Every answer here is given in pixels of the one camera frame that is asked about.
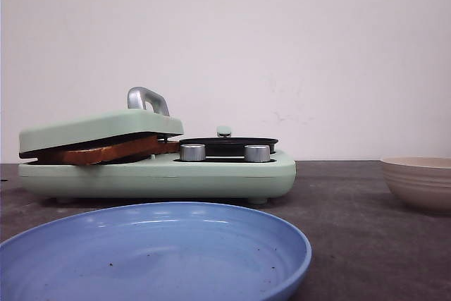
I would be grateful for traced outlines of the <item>white bread slice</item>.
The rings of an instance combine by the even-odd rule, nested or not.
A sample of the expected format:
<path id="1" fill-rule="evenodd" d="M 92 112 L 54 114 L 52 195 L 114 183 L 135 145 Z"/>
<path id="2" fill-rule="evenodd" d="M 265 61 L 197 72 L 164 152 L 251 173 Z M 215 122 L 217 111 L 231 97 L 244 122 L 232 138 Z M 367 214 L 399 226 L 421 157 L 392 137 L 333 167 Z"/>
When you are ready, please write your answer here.
<path id="1" fill-rule="evenodd" d="M 171 154 L 178 153 L 180 151 L 179 141 L 159 141 L 157 140 L 152 144 L 152 154 Z"/>
<path id="2" fill-rule="evenodd" d="M 37 160 L 43 164 L 86 166 L 121 159 L 127 156 L 150 153 L 150 151 L 158 148 L 159 142 L 156 136 L 149 136 L 103 147 L 66 151 L 45 151 L 37 157 Z"/>

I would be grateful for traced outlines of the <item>breakfast maker hinged lid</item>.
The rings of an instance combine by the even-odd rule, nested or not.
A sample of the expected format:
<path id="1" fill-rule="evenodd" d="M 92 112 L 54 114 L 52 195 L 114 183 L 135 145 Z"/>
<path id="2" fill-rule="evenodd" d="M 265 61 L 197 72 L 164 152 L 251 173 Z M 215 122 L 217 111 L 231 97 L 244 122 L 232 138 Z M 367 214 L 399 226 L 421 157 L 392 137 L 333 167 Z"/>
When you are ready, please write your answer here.
<path id="1" fill-rule="evenodd" d="M 71 121 L 26 128 L 19 134 L 19 157 L 36 158 L 39 151 L 134 133 L 159 138 L 184 133 L 180 119 L 170 116 L 166 100 L 145 87 L 128 91 L 128 107 Z"/>

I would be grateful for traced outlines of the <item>mint green breakfast maker base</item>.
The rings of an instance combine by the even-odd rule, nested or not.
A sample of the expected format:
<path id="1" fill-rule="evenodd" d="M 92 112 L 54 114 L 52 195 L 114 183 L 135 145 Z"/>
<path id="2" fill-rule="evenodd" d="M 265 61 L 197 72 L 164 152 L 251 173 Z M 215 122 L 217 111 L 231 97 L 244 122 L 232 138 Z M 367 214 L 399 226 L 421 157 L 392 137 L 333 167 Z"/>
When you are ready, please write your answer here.
<path id="1" fill-rule="evenodd" d="M 89 166 L 20 164 L 22 187 L 58 198 L 243 198 L 264 203 L 289 192 L 295 161 L 281 150 L 264 163 L 244 159 L 184 162 L 159 154 L 123 164 Z"/>

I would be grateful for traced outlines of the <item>black round frying pan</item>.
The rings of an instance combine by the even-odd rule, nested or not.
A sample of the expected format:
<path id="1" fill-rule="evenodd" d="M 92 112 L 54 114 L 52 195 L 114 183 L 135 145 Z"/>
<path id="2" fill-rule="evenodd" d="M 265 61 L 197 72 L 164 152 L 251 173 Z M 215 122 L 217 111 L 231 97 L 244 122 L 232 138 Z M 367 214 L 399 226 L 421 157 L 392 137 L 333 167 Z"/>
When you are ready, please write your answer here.
<path id="1" fill-rule="evenodd" d="M 278 139 L 268 137 L 233 137 L 231 129 L 227 127 L 229 135 L 223 136 L 223 126 L 218 126 L 216 137 L 195 137 L 179 140 L 181 145 L 199 144 L 205 146 L 206 156 L 244 156 L 245 146 L 266 145 L 269 146 L 270 153 L 274 154 L 275 145 Z"/>

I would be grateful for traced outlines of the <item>right silver control knob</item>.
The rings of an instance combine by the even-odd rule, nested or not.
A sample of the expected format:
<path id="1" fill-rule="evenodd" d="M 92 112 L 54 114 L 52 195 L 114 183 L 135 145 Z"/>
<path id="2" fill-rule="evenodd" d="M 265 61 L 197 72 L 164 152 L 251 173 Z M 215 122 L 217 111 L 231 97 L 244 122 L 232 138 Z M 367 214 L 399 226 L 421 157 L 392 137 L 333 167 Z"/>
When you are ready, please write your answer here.
<path id="1" fill-rule="evenodd" d="M 245 161 L 266 163 L 271 160 L 271 148 L 268 145 L 245 145 Z"/>

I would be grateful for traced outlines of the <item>silver control knob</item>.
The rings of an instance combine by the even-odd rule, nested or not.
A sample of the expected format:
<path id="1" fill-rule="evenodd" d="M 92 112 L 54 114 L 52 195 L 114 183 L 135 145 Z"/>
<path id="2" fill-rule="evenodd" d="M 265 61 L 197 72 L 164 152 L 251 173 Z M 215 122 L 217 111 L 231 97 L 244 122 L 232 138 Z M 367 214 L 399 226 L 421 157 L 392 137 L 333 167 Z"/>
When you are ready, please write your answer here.
<path id="1" fill-rule="evenodd" d="M 245 145 L 245 161 L 266 163 L 271 160 L 271 148 L 268 145 Z"/>
<path id="2" fill-rule="evenodd" d="M 206 147 L 203 144 L 182 144 L 180 146 L 180 160 L 185 162 L 204 161 Z"/>

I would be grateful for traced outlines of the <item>left silver control knob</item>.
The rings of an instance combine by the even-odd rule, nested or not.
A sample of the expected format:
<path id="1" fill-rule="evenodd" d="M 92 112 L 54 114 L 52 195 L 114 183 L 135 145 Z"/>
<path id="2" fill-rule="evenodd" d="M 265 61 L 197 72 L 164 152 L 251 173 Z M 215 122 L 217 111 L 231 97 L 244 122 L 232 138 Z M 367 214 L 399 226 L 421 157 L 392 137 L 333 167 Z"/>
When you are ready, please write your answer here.
<path id="1" fill-rule="evenodd" d="M 204 161 L 206 147 L 203 144 L 182 144 L 180 146 L 180 160 L 185 162 Z"/>

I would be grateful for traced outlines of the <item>blue round plate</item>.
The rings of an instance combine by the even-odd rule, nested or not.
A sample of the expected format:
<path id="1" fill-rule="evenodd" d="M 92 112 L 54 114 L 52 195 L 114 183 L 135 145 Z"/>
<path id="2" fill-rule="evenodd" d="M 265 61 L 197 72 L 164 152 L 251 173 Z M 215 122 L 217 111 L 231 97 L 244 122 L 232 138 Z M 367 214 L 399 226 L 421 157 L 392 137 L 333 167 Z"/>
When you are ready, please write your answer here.
<path id="1" fill-rule="evenodd" d="M 2 300 L 286 300 L 312 258 L 298 228 L 202 202 L 114 207 L 1 244 Z"/>

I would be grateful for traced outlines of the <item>beige ribbed bowl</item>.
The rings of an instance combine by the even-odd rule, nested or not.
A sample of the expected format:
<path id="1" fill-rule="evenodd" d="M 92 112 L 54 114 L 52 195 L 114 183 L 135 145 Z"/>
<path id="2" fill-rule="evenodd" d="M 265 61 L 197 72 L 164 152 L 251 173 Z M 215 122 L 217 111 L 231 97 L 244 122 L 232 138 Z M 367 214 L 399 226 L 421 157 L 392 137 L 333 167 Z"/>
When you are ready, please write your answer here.
<path id="1" fill-rule="evenodd" d="M 406 205 L 450 213 L 450 159 L 404 156 L 381 160 L 388 189 Z"/>

